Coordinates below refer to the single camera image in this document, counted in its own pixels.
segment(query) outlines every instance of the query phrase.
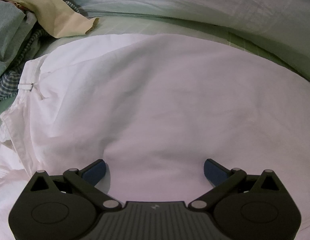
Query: bed sheet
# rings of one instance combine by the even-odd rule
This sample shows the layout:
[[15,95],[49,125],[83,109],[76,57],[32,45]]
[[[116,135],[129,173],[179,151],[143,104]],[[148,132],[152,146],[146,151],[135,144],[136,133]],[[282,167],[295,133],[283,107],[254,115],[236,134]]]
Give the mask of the bed sheet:
[[[232,33],[231,29],[212,24],[152,16],[103,16],[100,18],[96,29],[90,32],[87,36],[91,37],[95,35],[125,33],[138,33],[146,35],[161,33],[181,34],[208,41],[215,41],[266,58],[278,65],[296,72],[296,70],[289,66],[289,64],[281,60],[276,55],[262,49],[249,40]],[[45,44],[43,44],[41,50],[37,54],[37,57],[52,52],[58,46],[85,38],[87,36],[64,37],[56,41],[53,41],[52,39],[48,40]]]
[[19,194],[10,185],[39,169],[102,157],[118,200],[188,203],[211,189],[213,158],[273,169],[302,213],[296,239],[310,240],[310,83],[297,74],[217,42],[123,34],[60,46],[29,61],[21,82],[33,90],[1,116],[0,221]]

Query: fabric fold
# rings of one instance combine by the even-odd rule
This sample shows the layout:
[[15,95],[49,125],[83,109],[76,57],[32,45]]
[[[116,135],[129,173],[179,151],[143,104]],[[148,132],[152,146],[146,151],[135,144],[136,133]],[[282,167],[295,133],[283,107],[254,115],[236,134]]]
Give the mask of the fabric fold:
[[[75,12],[79,11],[71,2],[66,2],[66,4]],[[11,66],[0,77],[0,100],[11,98],[17,94],[25,63],[32,60],[38,52],[41,45],[41,37],[47,36],[49,36],[49,34],[42,26],[36,23],[33,30],[22,43],[16,58],[11,63]]]
[[35,23],[32,12],[24,14],[14,4],[0,1],[0,76],[19,54]]
[[98,23],[73,11],[63,0],[9,0],[30,9],[39,24],[55,38],[85,35]]

